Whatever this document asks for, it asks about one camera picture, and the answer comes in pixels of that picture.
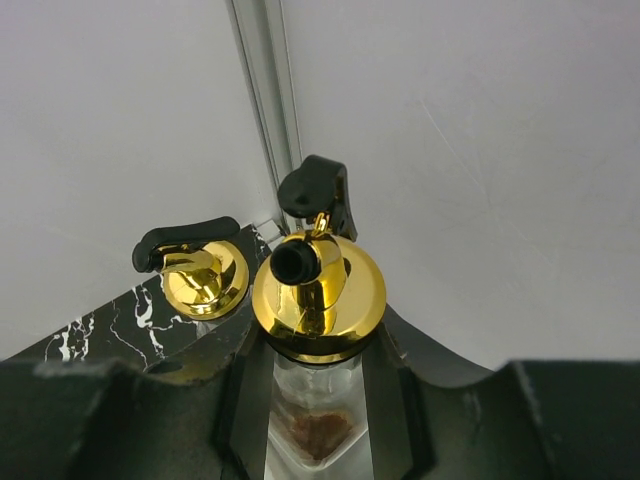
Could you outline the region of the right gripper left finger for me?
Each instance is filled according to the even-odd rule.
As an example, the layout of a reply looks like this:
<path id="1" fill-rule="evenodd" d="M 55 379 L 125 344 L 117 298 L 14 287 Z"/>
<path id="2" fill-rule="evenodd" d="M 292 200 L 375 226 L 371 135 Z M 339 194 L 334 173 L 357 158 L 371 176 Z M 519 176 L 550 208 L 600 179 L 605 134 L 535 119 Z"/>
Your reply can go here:
<path id="1" fill-rule="evenodd" d="M 260 479 L 273 353 L 227 323 L 142 371 L 117 359 L 1 366 L 5 479 Z"/>

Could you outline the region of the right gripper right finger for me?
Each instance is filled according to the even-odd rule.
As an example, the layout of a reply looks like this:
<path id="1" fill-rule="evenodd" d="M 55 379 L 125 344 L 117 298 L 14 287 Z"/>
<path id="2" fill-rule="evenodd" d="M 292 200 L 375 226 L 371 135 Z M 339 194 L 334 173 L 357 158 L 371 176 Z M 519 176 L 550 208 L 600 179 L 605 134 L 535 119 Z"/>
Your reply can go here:
<path id="1" fill-rule="evenodd" d="M 496 371 L 387 309 L 362 357 L 377 479 L 635 479 L 635 361 L 515 360 Z"/>

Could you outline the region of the gold-top glass oil bottle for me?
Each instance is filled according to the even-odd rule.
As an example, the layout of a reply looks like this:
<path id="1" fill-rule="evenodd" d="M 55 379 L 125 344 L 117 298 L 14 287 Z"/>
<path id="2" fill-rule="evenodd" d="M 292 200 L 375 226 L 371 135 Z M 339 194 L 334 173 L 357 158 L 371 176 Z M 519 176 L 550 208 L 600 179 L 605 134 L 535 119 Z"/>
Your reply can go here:
<path id="1" fill-rule="evenodd" d="M 222 216 L 153 228 L 133 248 L 134 269 L 160 275 L 167 302 L 195 323 L 198 338 L 223 323 L 248 292 L 248 261 L 232 243 L 240 232 L 234 218 Z"/>

